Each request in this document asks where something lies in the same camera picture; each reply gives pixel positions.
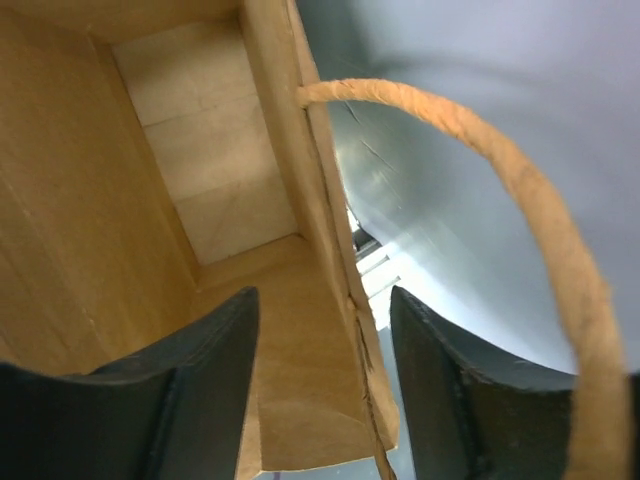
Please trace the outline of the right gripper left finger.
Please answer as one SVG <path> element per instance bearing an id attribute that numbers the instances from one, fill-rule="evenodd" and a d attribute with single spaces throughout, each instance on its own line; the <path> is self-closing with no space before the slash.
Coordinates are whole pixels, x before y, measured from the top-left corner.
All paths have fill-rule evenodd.
<path id="1" fill-rule="evenodd" d="M 5 479 L 231 479 L 259 333 L 245 288 L 88 374 L 1 366 Z"/>

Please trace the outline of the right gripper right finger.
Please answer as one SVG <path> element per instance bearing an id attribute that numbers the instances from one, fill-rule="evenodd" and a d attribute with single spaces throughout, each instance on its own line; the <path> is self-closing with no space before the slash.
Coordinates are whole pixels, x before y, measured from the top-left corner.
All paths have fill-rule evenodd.
<path id="1" fill-rule="evenodd" d="M 513 355 L 391 293 L 391 332 L 420 479 L 635 479 L 639 377 L 576 375 Z"/>

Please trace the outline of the green paper bag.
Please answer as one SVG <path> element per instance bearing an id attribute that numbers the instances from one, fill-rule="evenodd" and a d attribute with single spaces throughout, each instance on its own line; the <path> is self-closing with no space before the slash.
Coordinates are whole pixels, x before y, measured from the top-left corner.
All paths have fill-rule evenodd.
<path id="1" fill-rule="evenodd" d="M 253 287 L 231 479 L 420 479 L 396 287 L 529 362 L 638 375 L 639 111 L 572 60 L 637 13 L 3 2 L 1 366 L 88 374 Z"/>

